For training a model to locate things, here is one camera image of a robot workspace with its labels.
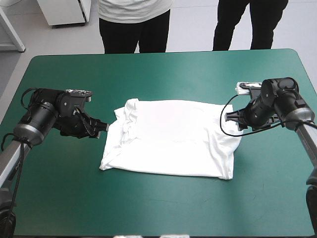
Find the black cable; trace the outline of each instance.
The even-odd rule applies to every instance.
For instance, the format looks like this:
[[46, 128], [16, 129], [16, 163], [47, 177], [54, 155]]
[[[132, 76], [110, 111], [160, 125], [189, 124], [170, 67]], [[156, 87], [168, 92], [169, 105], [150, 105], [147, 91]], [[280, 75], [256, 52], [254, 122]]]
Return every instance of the black cable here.
[[15, 186], [14, 186], [14, 191], [13, 191], [13, 195], [12, 195], [12, 201], [11, 201], [11, 205], [10, 205], [10, 209], [9, 209], [9, 214], [8, 214], [8, 217], [7, 217], [6, 222], [5, 222], [5, 227], [4, 227], [4, 232], [3, 232], [4, 238], [8, 237], [7, 236], [8, 225], [9, 225], [9, 221], [10, 221], [10, 218], [12, 215], [13, 207], [15, 204], [15, 198], [16, 198], [16, 194], [18, 191], [18, 187], [19, 187], [19, 183], [20, 183], [20, 179], [21, 179], [21, 174], [22, 174], [22, 167], [23, 167], [23, 161], [24, 161], [24, 142], [21, 140], [20, 143], [21, 143], [20, 158], [18, 161], [19, 171], [18, 171], [18, 175], [16, 178]]
[[28, 107], [26, 107], [26, 106], [24, 105], [24, 103], [23, 103], [23, 98], [24, 98], [24, 96], [25, 96], [28, 92], [31, 92], [31, 91], [37, 90], [37, 89], [38, 89], [38, 88], [29, 88], [29, 89], [25, 90], [24, 93], [23, 93], [22, 96], [21, 96], [21, 106], [24, 107], [26, 110], [28, 110], [29, 117], [31, 116], [31, 110], [30, 110]]
[[241, 135], [232, 135], [232, 134], [229, 134], [229, 133], [225, 132], [225, 131], [223, 130], [222, 126], [221, 126], [222, 114], [223, 114], [224, 109], [228, 106], [228, 104], [229, 104], [235, 97], [237, 97], [237, 96], [239, 96], [239, 95], [237, 94], [237, 95], [234, 95], [232, 98], [230, 98], [230, 100], [226, 103], [226, 105], [224, 105], [224, 107], [223, 107], [223, 109], [222, 109], [222, 111], [221, 111], [221, 114], [220, 114], [220, 129], [221, 129], [221, 131], [222, 131], [224, 134], [226, 134], [226, 135], [228, 135], [228, 136], [240, 137], [240, 136], [252, 135], [252, 134], [256, 134], [256, 133], [259, 133], [259, 132], [262, 132], [262, 131], [265, 131], [265, 130], [273, 129], [273, 128], [275, 128], [275, 127], [277, 127], [277, 126], [279, 126], [279, 125], [282, 125], [282, 124], [284, 124], [284, 123], [287, 123], [287, 122], [300, 122], [300, 123], [302, 123], [302, 124], [306, 124], [306, 125], [309, 125], [309, 126], [315, 128], [315, 129], [317, 129], [317, 125], [312, 124], [313, 121], [285, 120], [285, 121], [282, 121], [282, 122], [280, 122], [280, 123], [278, 123], [278, 124], [276, 124], [276, 125], [273, 125], [273, 126], [271, 126], [271, 127], [264, 128], [264, 129], [260, 129], [260, 130], [253, 131], [253, 132], [249, 132], [249, 133], [246, 133], [246, 134], [241, 134]]
[[5, 140], [6, 140], [6, 138], [7, 138], [9, 135], [15, 136], [13, 133], [7, 133], [7, 134], [4, 135], [4, 137], [3, 137], [3, 139], [2, 139], [2, 143], [1, 143], [1, 150], [2, 150], [2, 151], [4, 150], [3, 146], [4, 146], [4, 143], [5, 143]]
[[20, 146], [20, 156], [19, 156], [19, 159], [18, 159], [18, 162], [17, 162], [17, 167], [18, 167], [19, 170], [18, 170], [18, 175], [17, 175], [17, 179], [16, 179], [16, 182], [15, 182], [15, 186], [14, 186], [14, 191], [13, 191], [13, 195], [12, 195], [12, 201], [11, 201], [9, 213], [8, 213], [8, 216], [7, 216], [7, 219], [6, 219], [6, 222], [5, 222], [5, 227], [4, 227], [4, 232], [3, 232], [3, 237], [4, 238], [8, 237], [7, 236], [8, 224], [9, 224], [10, 218], [12, 216], [12, 211], [13, 211], [13, 207], [14, 207], [14, 204], [15, 204], [15, 198], [16, 198], [18, 186], [19, 186], [20, 179], [21, 179], [22, 167], [23, 167], [23, 161], [24, 161], [24, 143], [28, 144], [28, 141], [26, 141], [26, 140], [24, 140], [22, 138], [18, 138], [15, 134], [7, 133], [2, 139], [2, 143], [1, 143], [1, 150], [2, 151], [4, 150], [3, 146], [4, 146], [4, 143], [5, 143], [5, 140], [6, 140], [6, 138], [9, 135], [15, 136], [14, 140], [19, 141], [21, 143], [21, 146]]

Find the white cloth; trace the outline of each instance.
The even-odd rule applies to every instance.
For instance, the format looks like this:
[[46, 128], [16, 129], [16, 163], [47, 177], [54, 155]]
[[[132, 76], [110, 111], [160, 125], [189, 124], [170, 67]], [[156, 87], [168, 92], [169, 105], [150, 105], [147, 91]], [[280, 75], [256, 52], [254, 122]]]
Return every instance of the white cloth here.
[[98, 13], [110, 22], [140, 23], [167, 12], [172, 3], [173, 0], [99, 0]]
[[[222, 133], [223, 105], [192, 101], [130, 99], [115, 110], [100, 169], [167, 175], [233, 177], [233, 152], [241, 138]], [[223, 113], [231, 112], [228, 105]], [[223, 129], [241, 134], [222, 120]]]

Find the green table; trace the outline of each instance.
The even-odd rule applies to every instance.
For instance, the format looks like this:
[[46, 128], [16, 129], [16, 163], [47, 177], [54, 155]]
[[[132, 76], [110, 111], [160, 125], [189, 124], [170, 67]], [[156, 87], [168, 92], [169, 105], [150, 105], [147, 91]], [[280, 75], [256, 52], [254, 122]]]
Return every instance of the green table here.
[[[0, 126], [11, 132], [29, 87], [94, 92], [86, 111], [106, 122], [130, 98], [225, 104], [237, 81], [294, 77], [317, 112], [316, 93], [293, 50], [40, 56], [30, 62]], [[240, 96], [235, 109], [249, 96]], [[312, 165], [297, 135], [276, 128], [243, 137], [234, 178], [177, 177], [98, 169], [100, 139], [53, 129], [28, 155], [17, 196], [16, 235], [308, 236], [305, 182]]]

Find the person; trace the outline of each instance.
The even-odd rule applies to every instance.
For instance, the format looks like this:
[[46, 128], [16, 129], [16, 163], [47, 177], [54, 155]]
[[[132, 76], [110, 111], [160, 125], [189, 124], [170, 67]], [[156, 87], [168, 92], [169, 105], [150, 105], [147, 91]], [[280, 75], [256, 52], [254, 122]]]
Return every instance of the person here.
[[165, 52], [173, 0], [99, 0], [105, 54]]
[[251, 50], [272, 47], [273, 30], [282, 18], [288, 0], [219, 0], [218, 24], [213, 38], [214, 51], [229, 49], [234, 28], [248, 4], [252, 22]]

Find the white cabinet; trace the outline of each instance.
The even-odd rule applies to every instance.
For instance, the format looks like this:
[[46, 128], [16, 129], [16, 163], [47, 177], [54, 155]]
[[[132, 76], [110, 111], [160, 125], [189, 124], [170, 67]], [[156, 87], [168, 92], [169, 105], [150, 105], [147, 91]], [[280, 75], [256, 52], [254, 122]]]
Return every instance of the white cabinet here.
[[89, 21], [91, 0], [38, 0], [50, 26]]

